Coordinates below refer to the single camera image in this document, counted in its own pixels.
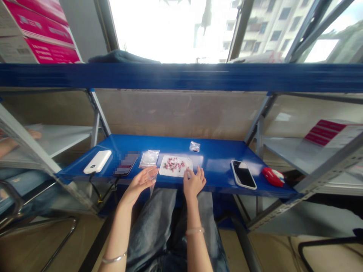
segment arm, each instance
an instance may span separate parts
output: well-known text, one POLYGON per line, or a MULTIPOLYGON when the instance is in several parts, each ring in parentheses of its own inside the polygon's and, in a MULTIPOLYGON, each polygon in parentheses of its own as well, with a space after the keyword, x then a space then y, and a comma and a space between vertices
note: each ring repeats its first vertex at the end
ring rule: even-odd
MULTIPOLYGON (((35 140, 38 140, 42 137, 42 134, 40 132, 34 130, 28 130, 28 132, 35 140)), ((2 140, 0 142, 0 159, 9 152, 11 152, 17 146, 18 143, 11 138, 2 140)))
MULTIPOLYGON (((156 176, 158 169, 156 166, 148 167, 138 173, 126 192, 122 196, 113 220, 109 243, 106 248, 105 259, 110 260, 122 256, 129 245, 130 227, 131 227, 131 212, 140 193, 155 184, 155 179, 150 178, 156 176)), ((124 272, 126 270, 127 255, 115 263, 101 263, 99 272, 124 272)))
MULTIPOLYGON (((184 173, 184 194, 188 208, 187 230, 198 229, 202 227, 200 222, 197 195, 206 184, 204 171, 198 166, 198 172, 195 175, 192 170, 188 179, 187 172, 184 173)), ((211 260, 208 255, 207 246, 204 240, 203 232, 194 232, 187 236, 187 258, 189 272, 208 272, 213 271, 211 260)))

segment tiled floor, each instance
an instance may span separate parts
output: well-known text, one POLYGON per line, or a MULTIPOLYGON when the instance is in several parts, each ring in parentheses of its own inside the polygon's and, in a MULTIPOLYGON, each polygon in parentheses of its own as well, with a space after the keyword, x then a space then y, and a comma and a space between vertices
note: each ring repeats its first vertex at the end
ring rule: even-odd
MULTIPOLYGON (((78 215, 78 225, 48 271, 76 272, 80 268, 103 222, 90 215, 78 215)), ((30 232, 0 239, 0 267, 4 272, 40 271, 70 230, 71 223, 63 222, 30 232)), ((248 271, 237 235, 231 230, 220 230, 231 272, 248 271)), ((304 272, 306 269, 297 252, 301 241, 317 237, 292 237, 263 233, 249 234, 252 246, 266 272, 304 272)), ((363 271, 363 246, 326 246, 309 248, 306 258, 315 272, 363 271)), ((97 271, 100 258, 93 271, 97 271)))

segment blue shelf beam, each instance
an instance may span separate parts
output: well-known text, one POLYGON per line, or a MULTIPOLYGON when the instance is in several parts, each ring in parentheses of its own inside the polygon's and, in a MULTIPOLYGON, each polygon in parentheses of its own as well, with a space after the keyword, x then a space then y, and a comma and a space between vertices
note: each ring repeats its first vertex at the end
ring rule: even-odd
POLYGON ((363 92, 361 64, 0 64, 0 86, 363 92))

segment pink label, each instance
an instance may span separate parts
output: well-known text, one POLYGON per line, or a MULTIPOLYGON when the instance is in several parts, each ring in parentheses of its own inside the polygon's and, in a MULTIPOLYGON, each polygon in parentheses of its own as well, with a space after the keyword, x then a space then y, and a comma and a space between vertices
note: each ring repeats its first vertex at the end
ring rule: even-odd
POLYGON ((67 19, 58 0, 16 0, 16 2, 32 11, 68 26, 67 19))
POLYGON ((308 135, 305 136, 305 139, 315 143, 315 144, 318 144, 318 145, 322 145, 322 146, 326 146, 330 140, 327 140, 327 139, 324 139, 324 138, 321 138, 319 136, 315 136, 311 133, 309 133, 308 135))
POLYGON ((9 1, 4 1, 4 3, 26 36, 74 48, 67 27, 17 4, 9 1))
POLYGON ((342 131, 347 125, 344 124, 338 124, 335 122, 327 121, 327 120, 320 120, 316 125, 329 128, 331 130, 335 131, 342 131))
POLYGON ((319 127, 313 127, 310 132, 323 136, 328 139, 333 139, 338 134, 337 132, 325 130, 319 127))
POLYGON ((73 49, 25 38, 39 63, 76 63, 80 59, 73 49))

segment bangle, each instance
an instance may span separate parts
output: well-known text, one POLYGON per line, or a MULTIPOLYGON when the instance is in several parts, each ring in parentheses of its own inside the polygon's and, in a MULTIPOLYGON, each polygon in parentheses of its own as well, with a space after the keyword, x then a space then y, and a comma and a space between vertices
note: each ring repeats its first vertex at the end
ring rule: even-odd
POLYGON ((188 236, 188 235, 192 235, 195 233, 204 233, 204 228, 200 227, 200 228, 190 229, 190 230, 187 230, 185 234, 188 236))
POLYGON ((123 255, 121 255, 121 256, 119 256, 119 257, 116 257, 116 258, 114 258, 114 259, 105 259, 105 258, 103 258, 103 257, 102 257, 102 262, 103 262, 103 263, 106 263, 106 264, 109 264, 109 263, 115 263, 115 262, 117 262, 117 261, 121 260, 123 257, 125 257, 125 256, 126 256, 126 254, 127 254, 127 251, 126 251, 123 255))

